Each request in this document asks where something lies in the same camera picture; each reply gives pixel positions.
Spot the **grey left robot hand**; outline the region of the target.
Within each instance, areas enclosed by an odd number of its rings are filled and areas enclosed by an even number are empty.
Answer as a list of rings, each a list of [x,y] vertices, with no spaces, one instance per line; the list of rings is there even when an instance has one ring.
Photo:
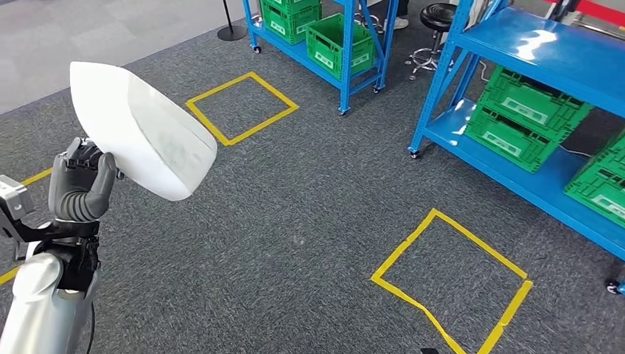
[[[56,155],[49,184],[49,211],[58,219],[96,221],[109,207],[117,167],[90,139],[76,137]]]

